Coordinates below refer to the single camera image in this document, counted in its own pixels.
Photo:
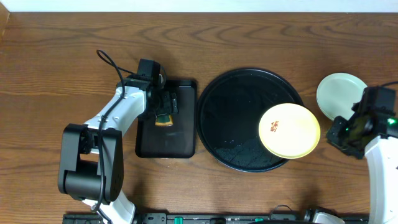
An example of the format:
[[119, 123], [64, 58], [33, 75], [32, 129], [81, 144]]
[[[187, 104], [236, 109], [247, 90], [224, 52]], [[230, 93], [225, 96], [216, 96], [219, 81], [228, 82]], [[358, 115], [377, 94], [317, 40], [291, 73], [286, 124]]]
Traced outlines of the green and yellow sponge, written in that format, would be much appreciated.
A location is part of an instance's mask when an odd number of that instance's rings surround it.
[[161, 127], [172, 126], [173, 125], [172, 116], [170, 114], [168, 114], [168, 115], [165, 114], [165, 115], [160, 115], [160, 116], [156, 117], [155, 125], [161, 126]]

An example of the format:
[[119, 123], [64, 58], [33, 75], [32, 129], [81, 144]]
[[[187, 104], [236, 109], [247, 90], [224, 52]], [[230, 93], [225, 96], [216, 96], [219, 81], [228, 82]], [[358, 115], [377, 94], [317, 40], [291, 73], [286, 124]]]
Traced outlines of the light blue plate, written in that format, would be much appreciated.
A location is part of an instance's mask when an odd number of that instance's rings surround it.
[[330, 120], [341, 116], [346, 120], [354, 114], [351, 109], [360, 102], [367, 84], [349, 73], [333, 73], [325, 77], [317, 88], [317, 103]]

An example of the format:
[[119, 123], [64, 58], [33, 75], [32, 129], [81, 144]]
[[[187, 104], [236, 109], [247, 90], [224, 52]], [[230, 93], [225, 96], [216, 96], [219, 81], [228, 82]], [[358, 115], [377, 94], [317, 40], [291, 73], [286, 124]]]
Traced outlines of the yellow plate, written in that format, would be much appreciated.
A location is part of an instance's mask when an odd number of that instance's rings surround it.
[[259, 138], [272, 154], [298, 159], [311, 153], [320, 140], [320, 125], [306, 107], [282, 103], [268, 109], [258, 126]]

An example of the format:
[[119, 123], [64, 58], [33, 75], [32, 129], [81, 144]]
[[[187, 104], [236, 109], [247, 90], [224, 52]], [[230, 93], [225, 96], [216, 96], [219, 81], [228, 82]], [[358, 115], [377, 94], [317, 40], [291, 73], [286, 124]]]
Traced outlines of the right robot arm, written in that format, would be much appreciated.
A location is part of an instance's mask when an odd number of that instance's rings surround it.
[[343, 154], [366, 159], [370, 179], [369, 223], [397, 223], [397, 118], [382, 114], [337, 116], [326, 138]]

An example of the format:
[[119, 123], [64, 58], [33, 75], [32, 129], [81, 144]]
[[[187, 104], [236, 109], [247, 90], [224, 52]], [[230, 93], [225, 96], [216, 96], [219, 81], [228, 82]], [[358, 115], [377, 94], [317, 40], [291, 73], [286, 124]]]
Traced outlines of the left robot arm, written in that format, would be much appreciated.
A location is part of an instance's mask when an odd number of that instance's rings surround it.
[[122, 192], [123, 136], [140, 116], [177, 112], [177, 96], [168, 84], [126, 78], [93, 118], [68, 124], [62, 134], [59, 191], [89, 205], [105, 223], [132, 223], [136, 208]]

